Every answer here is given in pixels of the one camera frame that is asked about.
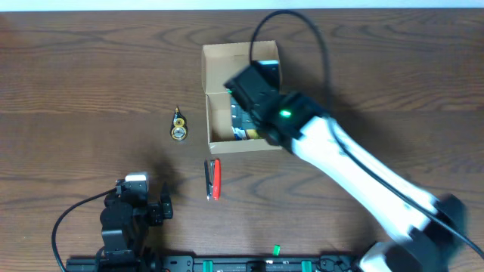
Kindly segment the yellow sticky note pad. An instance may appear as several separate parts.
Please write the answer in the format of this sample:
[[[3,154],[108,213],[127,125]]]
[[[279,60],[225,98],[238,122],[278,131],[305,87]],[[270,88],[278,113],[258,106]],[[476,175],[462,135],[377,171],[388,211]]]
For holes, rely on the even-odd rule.
[[[258,134],[257,130],[255,129],[247,129],[246,131],[247,139],[261,139],[260,135]]]

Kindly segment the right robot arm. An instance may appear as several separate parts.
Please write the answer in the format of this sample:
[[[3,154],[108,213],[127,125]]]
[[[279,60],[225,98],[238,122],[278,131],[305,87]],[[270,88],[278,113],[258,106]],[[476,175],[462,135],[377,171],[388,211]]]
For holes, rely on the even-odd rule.
[[[362,271],[447,271],[466,237],[465,207],[414,186],[358,145],[302,94],[231,96],[267,138],[319,168],[360,202],[390,237],[358,260]]]

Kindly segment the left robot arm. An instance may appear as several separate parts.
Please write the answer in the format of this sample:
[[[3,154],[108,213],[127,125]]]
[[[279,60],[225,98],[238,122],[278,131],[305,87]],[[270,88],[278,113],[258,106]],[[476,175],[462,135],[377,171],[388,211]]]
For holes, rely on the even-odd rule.
[[[144,253],[150,227],[173,217],[169,187],[163,185],[155,202],[149,202],[146,181],[118,180],[105,200],[100,220],[104,252],[115,264],[135,263]]]

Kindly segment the black yellow correction tape dispenser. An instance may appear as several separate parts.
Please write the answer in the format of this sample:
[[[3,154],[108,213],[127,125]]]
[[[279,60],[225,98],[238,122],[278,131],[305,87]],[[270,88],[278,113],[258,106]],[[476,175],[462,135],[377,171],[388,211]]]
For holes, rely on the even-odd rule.
[[[188,135],[187,121],[179,107],[176,107],[174,111],[170,135],[174,141],[183,141]]]

